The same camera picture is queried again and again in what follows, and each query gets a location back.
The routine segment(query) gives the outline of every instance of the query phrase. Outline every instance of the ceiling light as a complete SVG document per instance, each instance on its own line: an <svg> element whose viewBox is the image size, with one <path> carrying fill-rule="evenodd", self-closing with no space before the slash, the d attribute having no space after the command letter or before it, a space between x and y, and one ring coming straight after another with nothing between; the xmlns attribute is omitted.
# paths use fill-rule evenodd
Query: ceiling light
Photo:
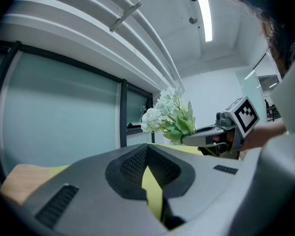
<svg viewBox="0 0 295 236"><path fill-rule="evenodd" d="M251 73L249 73L248 75L247 75L247 77L246 78L244 78L244 80L247 80L251 75L253 75L255 73L255 70L252 70L251 71Z"/></svg>
<svg viewBox="0 0 295 236"><path fill-rule="evenodd" d="M212 19L211 19L211 11L210 6L208 4L208 0L198 0L201 13L203 24L205 27L205 38L206 42L212 41Z"/></svg>
<svg viewBox="0 0 295 236"><path fill-rule="evenodd" d="M276 84L277 84L277 83L274 83L273 85L269 86L269 88L271 88L271 87L275 86Z"/></svg>

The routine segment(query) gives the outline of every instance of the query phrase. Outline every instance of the person's arm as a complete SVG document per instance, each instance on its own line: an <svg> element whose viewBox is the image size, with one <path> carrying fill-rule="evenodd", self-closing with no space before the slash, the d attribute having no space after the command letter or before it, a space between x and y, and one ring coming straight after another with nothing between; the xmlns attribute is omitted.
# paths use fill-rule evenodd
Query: person's arm
<svg viewBox="0 0 295 236"><path fill-rule="evenodd" d="M272 137L283 134L286 131L282 119L275 122L256 125L255 128L245 138L242 151L252 148L263 147ZM213 137L215 142L220 140L220 137ZM233 142L234 132L227 133L227 141Z"/></svg>

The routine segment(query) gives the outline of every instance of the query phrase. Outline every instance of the black window frame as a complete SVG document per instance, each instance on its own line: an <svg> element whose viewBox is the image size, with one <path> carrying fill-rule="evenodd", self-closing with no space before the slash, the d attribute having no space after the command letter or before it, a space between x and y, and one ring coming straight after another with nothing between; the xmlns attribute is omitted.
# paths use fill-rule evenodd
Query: black window frame
<svg viewBox="0 0 295 236"><path fill-rule="evenodd" d="M142 95L144 97L148 98L148 107L152 107L152 94L149 92L146 92L145 90L128 83L125 79L118 78L112 74L109 74L103 70L100 70L94 66L88 65L86 63L83 63L81 61L78 61L76 59L69 58L67 56L57 54L51 51L47 51L41 48L37 48L34 46L24 45L20 41L16 42L9 42L9 41L1 41L0 40L0 53L6 54L4 57L1 65L0 65L0 92L2 89L2 85L6 76L6 73L8 72L8 69L17 54L18 51L21 51L23 53L29 53L49 59L53 59L65 64L72 65L76 68L80 68L89 72L92 72L94 74L100 75L102 77L105 77L107 79L110 79L112 81L115 81L119 84L121 84L121 91L120 91L120 115L119 115L119 134L120 134L120 147L126 147L127 146L127 135L140 133L142 132L141 127L137 128L135 130L128 131L127 130L127 91L132 91L134 93L137 93L139 95ZM154 134L152 133L152 142L155 143ZM6 175L4 173L1 161L0 161L0 182L3 183L6 178Z"/></svg>

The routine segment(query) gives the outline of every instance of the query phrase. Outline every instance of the hair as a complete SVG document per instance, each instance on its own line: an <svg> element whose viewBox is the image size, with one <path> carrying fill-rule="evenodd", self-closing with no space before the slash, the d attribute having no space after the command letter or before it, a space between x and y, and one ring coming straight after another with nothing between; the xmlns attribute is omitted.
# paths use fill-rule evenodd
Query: hair
<svg viewBox="0 0 295 236"><path fill-rule="evenodd" d="M282 77L295 60L295 0L243 0L261 23Z"/></svg>

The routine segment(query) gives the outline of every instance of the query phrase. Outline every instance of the metal bracket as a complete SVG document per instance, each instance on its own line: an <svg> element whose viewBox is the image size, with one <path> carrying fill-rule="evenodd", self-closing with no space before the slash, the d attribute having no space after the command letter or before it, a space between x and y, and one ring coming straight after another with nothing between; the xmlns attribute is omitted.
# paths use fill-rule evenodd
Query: metal bracket
<svg viewBox="0 0 295 236"><path fill-rule="evenodd" d="M131 15L134 11L136 11L139 7L141 7L141 2L137 2L136 4L132 5L129 9L123 11L123 16L118 18L117 21L110 27L109 31L112 33L117 29L123 21L126 20L127 17Z"/></svg>

